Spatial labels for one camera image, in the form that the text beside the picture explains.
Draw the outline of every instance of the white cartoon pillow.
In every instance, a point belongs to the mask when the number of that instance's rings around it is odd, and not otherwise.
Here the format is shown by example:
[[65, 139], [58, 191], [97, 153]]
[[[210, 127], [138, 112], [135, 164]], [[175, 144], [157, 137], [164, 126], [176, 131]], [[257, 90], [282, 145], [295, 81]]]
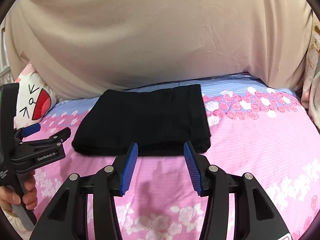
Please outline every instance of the white cartoon pillow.
[[42, 117], [57, 103], [57, 95], [48, 87], [29, 63], [21, 72], [14, 127], [19, 129], [41, 121]]

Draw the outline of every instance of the pink bedsheet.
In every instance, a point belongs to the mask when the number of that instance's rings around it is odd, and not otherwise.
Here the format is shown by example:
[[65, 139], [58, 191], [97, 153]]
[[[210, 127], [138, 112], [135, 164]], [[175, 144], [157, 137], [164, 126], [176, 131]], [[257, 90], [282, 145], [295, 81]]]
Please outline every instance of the pink bedsheet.
[[[221, 97], [226, 99], [228, 96], [223, 94], [226, 95], [222, 93]], [[212, 134], [211, 148], [205, 155], [211, 164], [227, 173], [242, 175], [251, 172], [273, 200], [296, 240], [320, 208], [320, 135], [294, 99], [291, 98], [286, 107], [273, 109], [270, 104], [268, 107], [271, 108], [265, 109], [266, 104], [261, 100], [266, 95], [261, 93], [260, 96], [252, 97], [248, 103], [251, 110], [244, 113], [241, 109], [248, 109], [245, 103], [249, 101], [244, 96], [240, 101], [235, 100], [240, 107], [231, 102], [226, 106], [222, 98], [204, 95]], [[36, 170], [39, 205], [35, 213], [38, 218], [69, 174], [94, 174], [114, 160], [113, 157], [85, 157], [72, 149], [71, 141], [84, 116], [75, 119], [76, 114], [48, 115], [42, 123], [50, 122], [52, 128], [42, 129], [28, 138], [47, 138], [62, 119], [71, 120], [72, 135], [64, 143], [66, 158]], [[207, 198], [200, 198], [193, 191], [183, 156], [139, 157], [129, 191], [115, 201], [124, 239], [195, 240], [202, 228]], [[230, 195], [227, 240], [233, 239], [233, 201]], [[92, 208], [92, 198], [89, 197], [89, 239], [94, 239]]]

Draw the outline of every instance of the beige backdrop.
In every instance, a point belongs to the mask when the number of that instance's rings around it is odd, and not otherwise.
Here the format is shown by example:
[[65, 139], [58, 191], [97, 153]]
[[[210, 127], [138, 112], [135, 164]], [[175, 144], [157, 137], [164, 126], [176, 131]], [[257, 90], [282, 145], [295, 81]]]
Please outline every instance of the beige backdrop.
[[13, 76], [31, 61], [66, 98], [248, 71], [302, 86], [305, 0], [17, 0], [6, 22]]

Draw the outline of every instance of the silver screw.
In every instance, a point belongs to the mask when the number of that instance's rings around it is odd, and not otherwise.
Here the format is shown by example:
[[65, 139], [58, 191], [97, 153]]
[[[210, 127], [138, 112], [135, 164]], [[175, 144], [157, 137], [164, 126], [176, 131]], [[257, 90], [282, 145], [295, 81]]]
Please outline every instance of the silver screw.
[[114, 168], [112, 166], [107, 166], [104, 168], [105, 172], [113, 172]]
[[70, 180], [76, 180], [76, 179], [78, 179], [78, 175], [77, 174], [71, 174], [70, 176], [69, 176], [69, 179]]
[[248, 172], [244, 175], [244, 177], [246, 179], [253, 179], [253, 175], [251, 173], [248, 173]]
[[216, 171], [218, 171], [218, 167], [216, 165], [210, 165], [209, 171], [216, 172]]

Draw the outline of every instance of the black folded cloth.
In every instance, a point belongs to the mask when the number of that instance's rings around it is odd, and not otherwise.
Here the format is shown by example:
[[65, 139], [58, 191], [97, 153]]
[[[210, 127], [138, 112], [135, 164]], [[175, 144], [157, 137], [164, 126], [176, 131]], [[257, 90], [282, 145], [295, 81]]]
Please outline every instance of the black folded cloth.
[[177, 156], [187, 141], [197, 153], [206, 152], [210, 136], [200, 85], [107, 90], [81, 122], [72, 146], [84, 155], [115, 156], [136, 142], [139, 156]]

